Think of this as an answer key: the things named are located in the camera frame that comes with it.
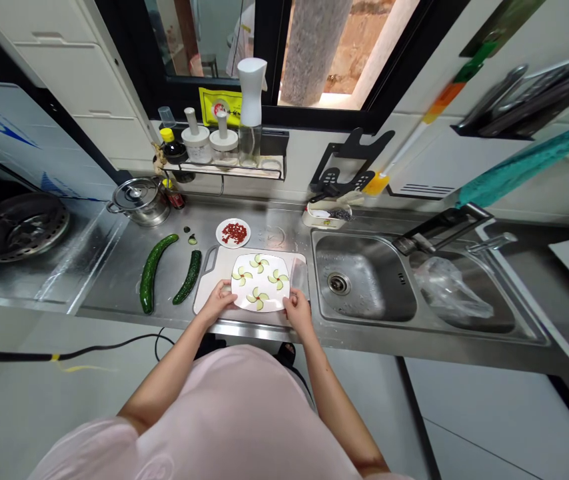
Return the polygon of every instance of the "faucet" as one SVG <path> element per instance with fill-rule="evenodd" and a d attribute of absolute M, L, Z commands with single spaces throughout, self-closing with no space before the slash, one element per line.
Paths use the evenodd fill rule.
<path fill-rule="evenodd" d="M 402 237 L 395 239 L 391 244 L 406 257 L 416 250 L 433 254 L 492 218 L 493 215 L 481 209 L 475 203 L 467 203 L 459 209 L 449 208 L 437 214 L 435 217 L 405 233 Z M 435 245 L 431 243 L 431 238 L 459 225 L 464 226 Z"/>
<path fill-rule="evenodd" d="M 477 254 L 481 251 L 485 251 L 485 250 L 497 250 L 500 247 L 502 247 L 503 245 L 506 245 L 507 243 L 511 243 L 514 241 L 518 241 L 518 238 L 511 232 L 504 232 L 501 235 L 497 235 L 493 238 L 489 238 L 483 242 L 480 243 L 476 243 L 475 245 L 471 245 L 470 247 L 467 247 L 466 250 L 469 253 L 472 254 Z"/>

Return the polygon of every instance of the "plate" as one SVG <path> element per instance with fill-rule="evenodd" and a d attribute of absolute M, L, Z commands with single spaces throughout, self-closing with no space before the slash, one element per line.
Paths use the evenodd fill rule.
<path fill-rule="evenodd" d="M 231 293 L 238 295 L 234 304 L 241 309 L 261 313 L 282 310 L 289 287 L 284 259 L 260 253 L 236 258 L 231 271 Z"/>
<path fill-rule="evenodd" d="M 236 241 L 232 238 L 229 238 L 229 241 L 227 241 L 226 243 L 223 241 L 223 237 L 227 237 L 227 235 L 223 235 L 223 230 L 229 223 L 239 223 L 240 225 L 242 225 L 244 228 L 247 229 L 247 236 L 240 243 L 236 243 Z M 246 221 L 240 219 L 227 219 L 221 222 L 220 225 L 218 225 L 218 227 L 216 228 L 216 238 L 218 239 L 218 243 L 220 243 L 223 247 L 226 248 L 232 248 L 232 249 L 240 248 L 249 241 L 250 236 L 251 236 L 251 228 L 249 228 L 249 225 L 247 224 Z"/>

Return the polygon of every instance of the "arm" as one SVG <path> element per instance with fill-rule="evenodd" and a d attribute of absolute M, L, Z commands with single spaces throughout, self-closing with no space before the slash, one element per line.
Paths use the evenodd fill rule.
<path fill-rule="evenodd" d="M 119 417 L 126 418 L 133 425 L 138 435 L 150 429 L 178 398 L 207 329 L 237 298 L 230 291 L 222 290 L 230 282 L 221 280 L 216 285 L 200 313 L 118 412 Z"/>
<path fill-rule="evenodd" d="M 363 478 L 373 473 L 389 472 L 378 445 L 344 392 L 320 346 L 313 330 L 309 302 L 298 289 L 291 289 L 291 293 L 290 299 L 284 299 L 286 315 L 304 347 L 320 419 Z"/>

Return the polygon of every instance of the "cucumber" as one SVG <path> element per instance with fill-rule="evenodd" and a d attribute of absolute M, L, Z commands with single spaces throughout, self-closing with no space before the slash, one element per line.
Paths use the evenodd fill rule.
<path fill-rule="evenodd" d="M 140 281 L 140 303 L 143 306 L 143 312 L 149 315 L 153 312 L 153 280 L 156 277 L 156 268 L 163 254 L 163 251 L 178 240 L 175 233 L 160 240 L 155 247 L 151 249 L 145 268 L 143 269 L 143 278 Z"/>
<path fill-rule="evenodd" d="M 198 274 L 200 273 L 200 262 L 202 259 L 203 254 L 200 250 L 194 250 L 191 252 L 191 263 L 189 263 L 187 278 L 185 279 L 183 286 L 178 290 L 178 293 L 176 293 L 176 296 L 173 297 L 174 305 L 180 305 L 189 296 L 189 293 L 191 293 L 191 290 L 198 279 Z"/>

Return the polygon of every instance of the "hand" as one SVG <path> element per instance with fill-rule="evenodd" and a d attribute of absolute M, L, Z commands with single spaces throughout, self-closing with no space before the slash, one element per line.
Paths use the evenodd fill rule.
<path fill-rule="evenodd" d="M 218 285 L 211 291 L 205 306 L 203 306 L 203 309 L 200 310 L 200 313 L 196 315 L 193 321 L 202 321 L 209 328 L 216 323 L 224 309 L 228 308 L 229 305 L 233 306 L 233 302 L 238 298 L 238 295 L 232 295 L 229 290 L 223 290 L 223 287 L 226 285 L 231 285 L 231 280 L 220 280 L 218 282 Z"/>
<path fill-rule="evenodd" d="M 283 298 L 284 308 L 286 309 L 286 318 L 291 323 L 300 339 L 315 335 L 313 324 L 311 323 L 311 305 L 304 297 L 304 293 L 300 290 L 292 288 L 292 295 L 289 298 Z"/>

